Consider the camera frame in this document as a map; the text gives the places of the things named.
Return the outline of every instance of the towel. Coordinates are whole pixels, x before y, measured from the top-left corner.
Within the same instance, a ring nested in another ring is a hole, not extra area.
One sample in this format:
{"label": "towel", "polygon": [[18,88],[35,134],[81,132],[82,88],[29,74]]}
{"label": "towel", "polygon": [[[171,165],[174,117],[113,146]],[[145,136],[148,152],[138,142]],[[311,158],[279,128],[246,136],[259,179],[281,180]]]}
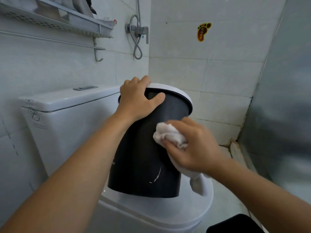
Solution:
{"label": "towel", "polygon": [[[179,149],[185,150],[188,147],[187,139],[171,124],[158,123],[155,129],[155,133],[153,134],[153,139],[162,147],[164,147],[162,144],[162,140],[164,139],[173,142]],[[182,174],[190,177],[190,186],[192,190],[201,196],[207,196],[207,187],[204,178],[208,176],[205,176],[199,172],[189,171],[186,168],[181,167],[176,163],[175,160],[173,160],[170,154],[168,155],[175,168]]]}

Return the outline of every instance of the person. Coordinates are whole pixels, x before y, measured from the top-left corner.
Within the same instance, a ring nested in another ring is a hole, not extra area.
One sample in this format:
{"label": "person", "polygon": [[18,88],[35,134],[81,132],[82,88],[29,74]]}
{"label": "person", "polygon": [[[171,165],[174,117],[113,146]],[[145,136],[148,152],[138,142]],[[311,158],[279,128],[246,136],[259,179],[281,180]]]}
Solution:
{"label": "person", "polygon": [[[118,144],[135,121],[164,99],[144,96],[148,76],[126,80],[116,112],[43,183],[0,229],[13,232],[83,232],[107,180]],[[311,232],[311,206],[272,182],[243,168],[220,151],[212,133],[192,119],[167,121],[183,134],[186,150],[164,140],[181,166],[205,173],[231,190],[270,232]]]}

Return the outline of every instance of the black trash can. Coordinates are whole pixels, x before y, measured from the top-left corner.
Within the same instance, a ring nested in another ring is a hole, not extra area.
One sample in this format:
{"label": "black trash can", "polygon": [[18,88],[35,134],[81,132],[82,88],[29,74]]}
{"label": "black trash can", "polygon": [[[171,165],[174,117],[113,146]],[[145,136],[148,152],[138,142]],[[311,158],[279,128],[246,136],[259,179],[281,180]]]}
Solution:
{"label": "black trash can", "polygon": [[179,195],[181,174],[153,133],[159,122],[190,115],[192,102],[185,92],[157,83],[148,85],[145,96],[150,100],[160,92],[165,93],[164,102],[130,126],[118,146],[108,179],[108,187],[115,191],[154,198]]}

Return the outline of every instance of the silver flush button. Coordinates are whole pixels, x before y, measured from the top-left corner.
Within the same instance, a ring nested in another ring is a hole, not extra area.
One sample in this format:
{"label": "silver flush button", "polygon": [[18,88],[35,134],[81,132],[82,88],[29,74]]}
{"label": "silver flush button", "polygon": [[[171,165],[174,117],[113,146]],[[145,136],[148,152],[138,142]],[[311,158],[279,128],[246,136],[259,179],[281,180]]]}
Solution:
{"label": "silver flush button", "polygon": [[98,88],[97,86],[84,86],[84,87],[79,87],[79,88],[73,88],[76,91],[84,91],[88,89],[93,89],[93,88]]}

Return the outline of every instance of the white toilet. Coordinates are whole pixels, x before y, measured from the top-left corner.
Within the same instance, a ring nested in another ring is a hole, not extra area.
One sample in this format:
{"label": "white toilet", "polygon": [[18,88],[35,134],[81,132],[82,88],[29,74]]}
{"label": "white toilet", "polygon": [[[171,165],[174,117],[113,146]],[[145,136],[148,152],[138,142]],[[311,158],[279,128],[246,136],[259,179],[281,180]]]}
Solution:
{"label": "white toilet", "polygon": [[[85,86],[19,98],[49,176],[115,112],[119,95],[119,87]],[[106,184],[86,232],[192,232],[212,204],[212,181],[205,181],[203,197],[182,175],[179,196],[169,199],[128,195]]]}

